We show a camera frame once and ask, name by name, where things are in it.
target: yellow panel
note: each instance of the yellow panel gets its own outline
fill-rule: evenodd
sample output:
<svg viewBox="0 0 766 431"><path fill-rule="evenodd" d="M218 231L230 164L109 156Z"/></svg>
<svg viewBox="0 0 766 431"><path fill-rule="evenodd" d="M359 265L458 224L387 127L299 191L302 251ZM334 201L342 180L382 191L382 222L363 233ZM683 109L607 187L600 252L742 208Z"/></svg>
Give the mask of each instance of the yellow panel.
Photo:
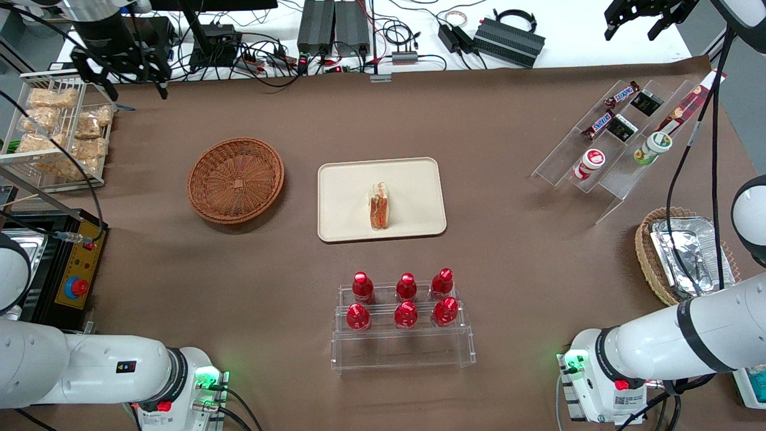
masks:
<svg viewBox="0 0 766 431"><path fill-rule="evenodd" d="M98 226L83 220L77 231L83 236L95 238L98 235ZM93 250L88 250L82 244L72 244L72 252L70 253L67 267L64 270L61 284L58 287L58 292L56 293L56 304L78 310L82 310L85 307L85 300L88 298L90 288L93 285L93 273L96 271L96 263L98 263L98 259L101 256L104 239L106 239L106 233L95 242ZM77 299L69 299L64 293L64 287L72 277L81 278L88 282L88 291Z"/></svg>

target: brown wicker basket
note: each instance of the brown wicker basket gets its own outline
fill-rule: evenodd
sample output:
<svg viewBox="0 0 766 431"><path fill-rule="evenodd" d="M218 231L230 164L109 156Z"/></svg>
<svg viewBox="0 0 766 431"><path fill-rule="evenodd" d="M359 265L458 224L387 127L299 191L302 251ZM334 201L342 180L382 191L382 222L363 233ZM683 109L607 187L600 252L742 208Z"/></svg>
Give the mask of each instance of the brown wicker basket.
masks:
<svg viewBox="0 0 766 431"><path fill-rule="evenodd" d="M233 225L266 211L280 194L284 176L282 159L269 144L229 139L200 156L189 173L186 196L203 219Z"/></svg>
<svg viewBox="0 0 766 431"><path fill-rule="evenodd" d="M671 217L693 217L696 216L695 212L688 209L678 208L675 206L670 207ZM650 212L649 215L641 222L636 230L636 255L638 256L638 262L641 264L641 271L643 276L647 279L649 286L654 291L654 294L666 305L675 305L681 302L681 298L670 288L667 278L665 277L665 271L663 270L660 257L654 250L654 243L650 236L649 224L656 220L665 219L665 209L658 208ZM734 279L740 282L739 268L734 262L732 257L732 251L728 249L726 243L721 241L721 247L724 254L728 259L729 265L732 267L732 274Z"/></svg>

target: clear acrylic stand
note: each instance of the clear acrylic stand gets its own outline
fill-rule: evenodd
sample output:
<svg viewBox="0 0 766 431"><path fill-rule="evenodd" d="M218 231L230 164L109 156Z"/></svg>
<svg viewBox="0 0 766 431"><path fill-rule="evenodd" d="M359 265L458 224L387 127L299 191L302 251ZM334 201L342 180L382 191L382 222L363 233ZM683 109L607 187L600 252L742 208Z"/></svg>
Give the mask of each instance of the clear acrylic stand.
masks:
<svg viewBox="0 0 766 431"><path fill-rule="evenodd" d="M663 104L649 117L639 111L630 101L635 96L629 97L613 109L612 112L620 114L630 121L638 131L625 142L618 139L609 130L603 130L593 141L582 136L582 131L589 128L606 112L604 99L613 97L628 86L625 81L618 81L594 106L585 114L569 132L569 134L551 151L548 157L537 166L532 176L540 176L556 187L561 181L568 179L582 192L590 193L596 186L601 185L614 196L614 200L606 211L599 217L596 223L614 211L626 198L636 184L641 181L647 168L651 165L640 165L633 159L633 153L641 147L647 137L657 129L662 121L670 115L678 106L679 102L695 87L691 81L684 81L676 91L667 90L655 81L649 81L642 86L663 100ZM675 136L680 127L671 136ZM574 175L574 167L580 163L582 155L591 148L601 150L606 156L606 163L587 179L579 179Z"/></svg>
<svg viewBox="0 0 766 431"><path fill-rule="evenodd" d="M430 281L417 281L417 323L410 329L397 329L394 310L396 284L375 285L375 305L366 305L372 318L367 331L354 331L345 322L349 305L354 304L351 285L339 289L332 328L332 369L374 370L386 368L429 367L459 365L460 368L476 363L473 331L465 304L460 301L457 288L452 295L458 300L458 316L450 325L437 327L430 321L436 301L428 297Z"/></svg>

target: brown table surface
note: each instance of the brown table surface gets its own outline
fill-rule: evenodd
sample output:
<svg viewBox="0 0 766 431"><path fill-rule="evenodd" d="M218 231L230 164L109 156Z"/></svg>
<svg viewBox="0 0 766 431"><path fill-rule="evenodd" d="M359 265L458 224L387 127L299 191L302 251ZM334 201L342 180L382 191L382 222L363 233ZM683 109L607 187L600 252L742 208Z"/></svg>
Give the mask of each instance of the brown table surface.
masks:
<svg viewBox="0 0 766 431"><path fill-rule="evenodd" d="M579 331L621 324L663 305L643 280L633 233L664 206L676 145L599 225L609 199L529 174L616 80L699 80L706 59L676 64L396 74L390 84L336 74L278 94L256 81L122 86L99 190L112 230L93 293L102 334L196 346L231 371L266 431L297 429L555 429L555 354ZM677 139L685 143L687 127ZM270 143L286 184L268 213L213 227L187 203L188 171L218 141ZM674 203L711 214L711 123L706 121ZM721 118L722 237L743 278L758 273L729 218L754 171ZM329 245L316 234L316 172L324 163L431 156L440 167L447 231L435 238ZM67 200L92 208L84 193ZM376 281L404 271L455 271L478 363L465 368L330 370L337 287L364 269ZM739 406L730 376L687 393L678 430L766 429ZM232 408L244 413L239 406ZM57 427L129 430L120 406L42 406ZM614 429L568 421L565 429ZM651 416L650 426L656 417ZM3 429L35 429L0 413ZM644 426L636 429L649 429ZM233 423L228 429L235 429Z"/></svg>

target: red bottle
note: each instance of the red bottle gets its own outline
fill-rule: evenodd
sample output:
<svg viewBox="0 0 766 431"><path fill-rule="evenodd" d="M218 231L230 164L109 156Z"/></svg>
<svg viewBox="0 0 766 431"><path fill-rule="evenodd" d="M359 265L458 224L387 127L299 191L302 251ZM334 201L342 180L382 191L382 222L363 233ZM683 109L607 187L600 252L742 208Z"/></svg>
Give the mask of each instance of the red bottle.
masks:
<svg viewBox="0 0 766 431"><path fill-rule="evenodd" d="M345 322L354 331L366 331L372 326L370 312L364 305L351 304L349 312L345 315Z"/></svg>
<svg viewBox="0 0 766 431"><path fill-rule="evenodd" d="M415 294L417 294L415 277L409 272L405 272L396 284L396 299L399 302L414 301Z"/></svg>
<svg viewBox="0 0 766 431"><path fill-rule="evenodd" d="M364 272L359 271L354 275L354 283L351 285L354 299L359 304L373 305L375 303L375 291L372 288L372 280Z"/></svg>
<svg viewBox="0 0 766 431"><path fill-rule="evenodd" d="M394 311L394 322L399 329L409 329L417 322L417 309L415 304L405 301L399 304Z"/></svg>
<svg viewBox="0 0 766 431"><path fill-rule="evenodd" d="M434 301L439 301L450 296L454 282L452 281L452 270L449 268L442 269L439 274L436 274L434 280L431 282L431 287L428 289L428 296Z"/></svg>
<svg viewBox="0 0 766 431"><path fill-rule="evenodd" d="M457 313L457 299L448 296L436 303L431 312L431 322L438 327L445 327L457 319Z"/></svg>

